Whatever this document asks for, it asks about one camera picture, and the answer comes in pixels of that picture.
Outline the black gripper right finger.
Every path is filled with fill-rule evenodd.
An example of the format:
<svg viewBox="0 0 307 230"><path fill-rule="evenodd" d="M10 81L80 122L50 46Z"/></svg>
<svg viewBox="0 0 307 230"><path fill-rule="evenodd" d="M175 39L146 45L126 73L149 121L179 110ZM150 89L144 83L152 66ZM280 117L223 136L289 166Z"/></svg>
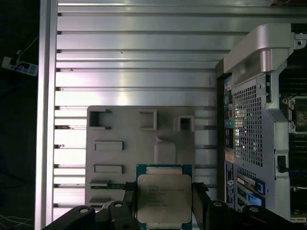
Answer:
<svg viewBox="0 0 307 230"><path fill-rule="evenodd" d="M201 230L296 230L297 225L259 206L241 212L211 200L204 183L192 184L192 213Z"/></svg>

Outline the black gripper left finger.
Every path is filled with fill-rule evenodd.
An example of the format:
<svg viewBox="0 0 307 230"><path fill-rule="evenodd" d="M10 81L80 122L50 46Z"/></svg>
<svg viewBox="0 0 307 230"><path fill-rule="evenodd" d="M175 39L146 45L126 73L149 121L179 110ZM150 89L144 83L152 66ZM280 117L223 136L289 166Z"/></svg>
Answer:
<svg viewBox="0 0 307 230"><path fill-rule="evenodd" d="M53 221L46 230L136 230L137 184L126 182L122 200L111 201L96 212L91 206L77 206Z"/></svg>

